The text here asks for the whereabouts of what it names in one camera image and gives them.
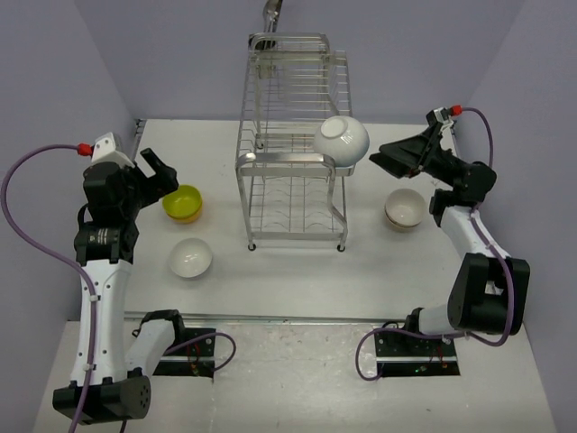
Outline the small white bowl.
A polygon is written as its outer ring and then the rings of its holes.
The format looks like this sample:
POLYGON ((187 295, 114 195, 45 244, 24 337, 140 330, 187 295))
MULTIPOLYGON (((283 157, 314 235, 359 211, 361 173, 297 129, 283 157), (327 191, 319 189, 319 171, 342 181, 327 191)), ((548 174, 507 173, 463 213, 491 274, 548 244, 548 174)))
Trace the small white bowl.
POLYGON ((418 218, 424 218, 426 211, 425 199, 413 189, 396 189, 387 197, 384 211, 392 218, 409 224, 418 218))

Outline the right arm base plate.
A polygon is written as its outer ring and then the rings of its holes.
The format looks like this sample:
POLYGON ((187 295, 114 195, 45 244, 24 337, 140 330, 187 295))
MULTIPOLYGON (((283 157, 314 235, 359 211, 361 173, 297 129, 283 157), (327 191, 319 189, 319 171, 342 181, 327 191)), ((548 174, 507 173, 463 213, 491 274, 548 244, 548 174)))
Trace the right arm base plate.
POLYGON ((418 339, 396 332, 381 332, 373 341, 379 379, 461 374, 453 341, 418 339))

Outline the green bowl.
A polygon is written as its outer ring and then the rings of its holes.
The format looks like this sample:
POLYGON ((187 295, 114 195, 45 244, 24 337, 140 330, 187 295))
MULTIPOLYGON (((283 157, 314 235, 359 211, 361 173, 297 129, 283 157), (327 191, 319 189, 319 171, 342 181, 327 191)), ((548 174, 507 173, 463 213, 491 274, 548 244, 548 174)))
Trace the green bowl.
POLYGON ((199 190, 191 185, 182 184, 177 190, 162 199, 162 207, 166 215, 187 217, 203 206, 203 198, 199 190))

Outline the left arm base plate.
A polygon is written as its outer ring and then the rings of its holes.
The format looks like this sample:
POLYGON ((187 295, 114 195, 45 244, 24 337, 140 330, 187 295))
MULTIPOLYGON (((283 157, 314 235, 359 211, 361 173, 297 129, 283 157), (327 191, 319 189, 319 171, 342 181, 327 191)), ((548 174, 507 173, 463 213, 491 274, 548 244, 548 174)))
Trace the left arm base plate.
POLYGON ((193 345, 187 345, 163 357, 157 365, 154 375, 213 379, 215 338, 206 337, 206 335, 214 332, 214 328, 186 327, 177 341, 178 344, 200 336, 203 338, 193 345))

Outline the orange bowl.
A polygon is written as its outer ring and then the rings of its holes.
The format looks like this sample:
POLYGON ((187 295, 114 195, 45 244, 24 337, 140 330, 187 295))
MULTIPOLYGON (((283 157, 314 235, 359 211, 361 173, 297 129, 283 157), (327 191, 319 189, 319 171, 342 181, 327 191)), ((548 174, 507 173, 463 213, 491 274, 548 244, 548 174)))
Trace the orange bowl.
POLYGON ((199 208, 194 214, 191 214, 186 217, 174 217, 168 215, 169 219, 176 224, 191 224, 197 221, 202 216, 203 208, 199 208))

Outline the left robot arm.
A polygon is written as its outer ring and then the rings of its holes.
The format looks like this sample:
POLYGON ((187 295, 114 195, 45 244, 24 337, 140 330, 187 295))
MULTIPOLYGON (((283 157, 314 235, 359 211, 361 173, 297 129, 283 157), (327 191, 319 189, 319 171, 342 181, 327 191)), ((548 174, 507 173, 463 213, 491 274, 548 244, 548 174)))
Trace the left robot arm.
POLYGON ((181 352, 188 341, 175 309, 145 316, 130 349, 124 347, 125 292, 139 236, 139 212, 177 190, 177 172, 152 149, 141 156, 146 176, 132 161, 92 157, 83 173, 87 202, 78 211, 74 239, 82 301, 76 360, 69 385, 54 391, 52 406, 79 425, 125 424, 143 419, 151 405, 151 380, 163 351, 181 352))

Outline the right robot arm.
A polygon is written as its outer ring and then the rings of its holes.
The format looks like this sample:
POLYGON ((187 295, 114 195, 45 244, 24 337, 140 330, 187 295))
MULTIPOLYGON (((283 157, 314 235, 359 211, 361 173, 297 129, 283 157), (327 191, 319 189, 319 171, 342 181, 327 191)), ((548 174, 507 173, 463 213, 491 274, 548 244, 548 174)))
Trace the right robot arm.
POLYGON ((497 180, 481 161, 467 162, 443 149, 440 127, 384 143, 369 159, 388 174, 426 173, 446 184, 436 189, 429 213, 462 259, 445 304, 416 308, 406 318, 403 346, 423 354, 435 339, 471 337, 499 347, 518 333, 525 311, 529 263, 507 253, 481 221, 480 205, 497 180))

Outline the large white bowl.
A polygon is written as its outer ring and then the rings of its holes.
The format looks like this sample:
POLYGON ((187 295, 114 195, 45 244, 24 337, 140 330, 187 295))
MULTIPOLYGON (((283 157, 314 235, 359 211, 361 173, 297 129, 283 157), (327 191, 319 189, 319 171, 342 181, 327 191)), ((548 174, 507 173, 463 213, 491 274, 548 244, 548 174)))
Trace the large white bowl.
POLYGON ((207 242, 199 238, 179 241, 169 253, 170 270, 184 279, 201 276, 210 267, 213 252, 207 242))
POLYGON ((355 118, 335 115, 317 128, 313 149, 330 156, 336 167, 350 167, 360 161, 370 147, 365 126, 355 118))

